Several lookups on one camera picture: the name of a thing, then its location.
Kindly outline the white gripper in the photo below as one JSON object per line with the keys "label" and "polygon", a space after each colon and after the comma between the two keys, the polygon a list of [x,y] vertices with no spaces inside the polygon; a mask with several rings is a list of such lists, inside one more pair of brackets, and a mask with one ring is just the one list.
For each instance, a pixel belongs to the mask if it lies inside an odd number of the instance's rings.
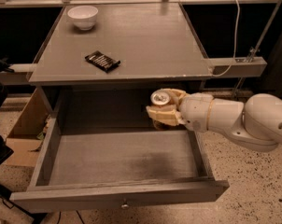
{"label": "white gripper", "polygon": [[161,89],[162,106],[148,105],[148,116],[162,124],[184,124],[190,131],[206,132],[209,107],[214,100],[211,94],[188,94],[179,89]]}

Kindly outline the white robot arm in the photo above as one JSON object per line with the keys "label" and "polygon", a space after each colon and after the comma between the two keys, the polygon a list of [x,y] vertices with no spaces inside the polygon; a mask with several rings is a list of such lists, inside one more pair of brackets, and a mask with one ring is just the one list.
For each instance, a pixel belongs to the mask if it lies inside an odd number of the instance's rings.
{"label": "white robot arm", "polygon": [[259,152],[282,146],[282,100],[271,94],[255,94],[243,103],[207,93],[160,89],[150,95],[150,101],[148,116],[158,123],[219,133]]}

